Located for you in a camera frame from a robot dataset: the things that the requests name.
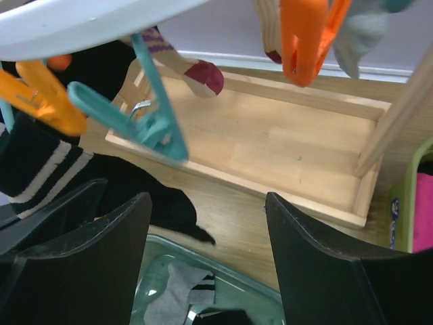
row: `green basket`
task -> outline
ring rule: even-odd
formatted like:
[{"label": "green basket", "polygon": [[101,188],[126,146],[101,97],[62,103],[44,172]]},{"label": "green basket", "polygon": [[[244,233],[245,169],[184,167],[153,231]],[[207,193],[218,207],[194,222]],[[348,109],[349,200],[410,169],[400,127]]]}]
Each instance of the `green basket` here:
[{"label": "green basket", "polygon": [[390,248],[398,251],[413,251],[417,170],[424,161],[433,161],[433,138],[417,149],[405,176],[390,191]]},{"label": "green basket", "polygon": [[[189,315],[200,313],[207,308],[243,309],[254,324],[286,323],[281,296],[276,290],[170,240],[148,235],[130,325],[145,325],[145,310],[149,303],[164,292],[168,280],[167,267],[173,261],[208,269],[215,275],[215,304],[192,305]],[[185,325],[192,322],[193,320],[187,318]]]}]

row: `teal clothespin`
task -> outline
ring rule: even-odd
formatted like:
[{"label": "teal clothespin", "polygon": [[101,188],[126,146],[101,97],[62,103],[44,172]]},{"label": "teal clothespin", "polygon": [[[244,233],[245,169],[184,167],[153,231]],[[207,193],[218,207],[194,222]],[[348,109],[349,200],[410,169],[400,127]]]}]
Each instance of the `teal clothespin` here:
[{"label": "teal clothespin", "polygon": [[[3,70],[1,61],[0,61],[0,70]],[[11,130],[14,127],[14,123],[15,123],[12,107],[8,102],[0,98],[0,110],[1,110],[1,115],[3,116],[3,121],[5,122],[6,125],[7,132],[11,133]]]},{"label": "teal clothespin", "polygon": [[187,160],[187,146],[150,52],[140,34],[132,35],[131,40],[137,59],[156,95],[156,111],[135,121],[132,117],[136,110],[124,114],[96,91],[76,81],[68,85],[69,98],[83,113],[127,139],[173,160]]}]

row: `orange clothespin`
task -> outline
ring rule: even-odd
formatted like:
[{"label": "orange clothespin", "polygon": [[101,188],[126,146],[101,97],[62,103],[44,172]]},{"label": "orange clothespin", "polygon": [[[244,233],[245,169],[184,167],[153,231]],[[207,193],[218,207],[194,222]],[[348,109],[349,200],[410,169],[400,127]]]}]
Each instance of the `orange clothespin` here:
[{"label": "orange clothespin", "polygon": [[0,98],[69,136],[86,132],[85,115],[72,105],[63,85],[42,61],[17,62],[24,79],[0,70]]},{"label": "orange clothespin", "polygon": [[65,71],[72,62],[72,55],[54,56],[48,59],[48,67],[56,71]]},{"label": "orange clothespin", "polygon": [[300,87],[319,74],[352,0],[281,0],[283,72]]}]

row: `white plastic frame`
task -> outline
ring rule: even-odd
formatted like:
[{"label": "white plastic frame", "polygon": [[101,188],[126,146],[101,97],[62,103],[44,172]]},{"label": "white plastic frame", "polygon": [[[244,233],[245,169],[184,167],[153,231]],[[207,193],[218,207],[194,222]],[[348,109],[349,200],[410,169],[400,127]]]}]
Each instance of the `white plastic frame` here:
[{"label": "white plastic frame", "polygon": [[33,1],[0,14],[0,60],[42,59],[95,47],[209,1]]}]

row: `white wall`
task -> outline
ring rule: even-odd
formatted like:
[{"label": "white wall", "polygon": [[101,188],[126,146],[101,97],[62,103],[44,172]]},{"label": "white wall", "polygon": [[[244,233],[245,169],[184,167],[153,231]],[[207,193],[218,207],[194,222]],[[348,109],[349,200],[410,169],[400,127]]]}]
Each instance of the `white wall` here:
[{"label": "white wall", "polygon": [[0,0],[0,12],[6,12],[7,10],[17,8],[23,5],[28,0]]},{"label": "white wall", "polygon": [[[226,55],[216,58],[254,56],[245,59],[267,62],[251,0],[214,0],[159,27],[178,50]],[[361,71],[409,75],[431,43],[433,0],[418,0],[407,11],[390,14],[388,34],[364,57]],[[331,68],[336,64],[332,53],[325,63]]]}]

